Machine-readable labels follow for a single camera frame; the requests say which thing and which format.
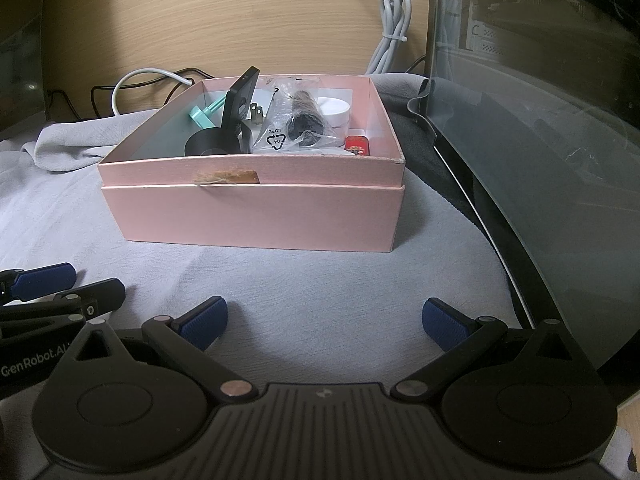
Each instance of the white cable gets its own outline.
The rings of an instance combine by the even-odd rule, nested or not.
[[[411,22],[411,0],[380,0],[382,40],[376,47],[365,74],[389,72],[400,41],[406,41]]]
[[[113,110],[114,115],[120,115],[120,112],[118,111],[118,107],[116,106],[116,96],[118,94],[118,90],[120,90],[120,87],[123,85],[123,83],[130,77],[133,77],[138,74],[148,74],[148,73],[165,75],[167,77],[171,77],[175,79],[176,81],[180,81],[181,83],[187,86],[191,86],[191,81],[183,77],[180,77],[179,75],[174,74],[173,72],[169,72],[168,70],[162,70],[161,68],[139,68],[137,70],[134,70],[133,72],[129,72],[126,76],[124,76],[120,81],[118,81],[118,84],[113,89],[113,92],[111,93],[111,109]]]

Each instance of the turquoise plastic object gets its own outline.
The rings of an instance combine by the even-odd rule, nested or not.
[[[189,112],[189,117],[193,119],[193,121],[202,129],[204,128],[213,128],[215,124],[211,122],[209,119],[217,110],[223,107],[225,104],[226,94],[221,98],[216,99],[212,104],[204,108],[204,110],[200,110],[200,107],[194,106]]]

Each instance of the black cable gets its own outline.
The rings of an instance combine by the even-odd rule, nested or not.
[[[187,73],[187,72],[195,72],[196,74],[198,74],[199,76],[202,76],[205,79],[215,79],[215,76],[212,76],[211,74],[207,74],[203,70],[200,70],[199,68],[194,68],[194,67],[183,68],[181,70],[178,70],[175,73],[177,75],[182,75],[182,74]],[[169,79],[169,76],[163,75],[163,76],[160,76],[160,77],[156,77],[155,79],[151,79],[149,81],[143,81],[142,83],[133,83],[133,84],[129,84],[129,85],[122,85],[120,87],[120,89],[123,90],[123,89],[129,89],[129,88],[142,88],[143,86],[148,86],[148,85],[153,85],[155,83],[159,83],[161,81],[164,81],[165,79]],[[98,111],[98,106],[95,103],[95,91],[96,90],[111,90],[111,91],[113,91],[114,88],[116,88],[116,85],[97,85],[97,86],[94,86],[93,88],[91,88],[91,106],[94,108],[95,116],[98,119],[100,119],[102,116],[100,115],[100,112]]]
[[[194,79],[193,77],[188,77],[187,79],[188,79],[188,81],[191,81],[191,85],[195,85],[195,84],[196,84],[196,81],[195,81],[195,79]],[[181,83],[181,82],[179,82],[179,81],[178,81],[178,83],[176,84],[176,86],[174,86],[174,88],[169,92],[169,95],[168,95],[168,96],[166,97],[166,99],[164,100],[164,104],[163,104],[162,106],[164,106],[165,104],[167,104],[167,103],[171,100],[171,98],[172,98],[172,97],[174,96],[174,94],[175,94],[175,91],[176,91],[178,88],[180,88],[183,84],[184,84],[184,83]]]
[[[74,107],[73,103],[71,102],[71,99],[69,99],[69,96],[66,94],[66,92],[64,90],[61,90],[59,88],[56,88],[55,90],[47,91],[47,95],[51,98],[51,101],[49,101],[49,108],[51,108],[51,105],[53,104],[53,96],[55,94],[62,95],[62,97],[66,101],[66,105],[69,107],[69,110],[71,110],[71,113],[74,115],[76,120],[78,120],[78,121],[88,121],[89,120],[89,119],[83,119],[82,117],[80,117],[78,112],[76,112],[76,108]]]
[[[412,65],[406,69],[406,71],[404,72],[405,74],[408,74],[409,72],[411,72],[411,70],[413,70],[415,67],[417,67],[418,65],[420,65],[420,63],[422,63],[425,59],[427,59],[427,55],[425,54],[424,56],[420,56],[418,59],[416,59]]]

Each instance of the wooden wall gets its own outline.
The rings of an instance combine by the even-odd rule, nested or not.
[[[412,3],[399,69],[425,52],[428,0]],[[381,34],[378,0],[45,0],[45,85],[64,89],[90,117],[91,86],[114,84],[135,68],[363,73]],[[158,106],[172,86],[126,91],[118,104],[122,111]],[[99,96],[109,114],[109,93]]]

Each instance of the metal screw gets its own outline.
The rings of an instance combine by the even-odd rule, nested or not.
[[[254,387],[251,383],[243,380],[227,381],[220,386],[220,391],[227,397],[241,397],[250,393],[253,389]]]
[[[396,384],[396,392],[404,395],[405,397],[419,397],[427,391],[429,391],[429,387],[422,381],[409,379],[407,381],[400,381]]]

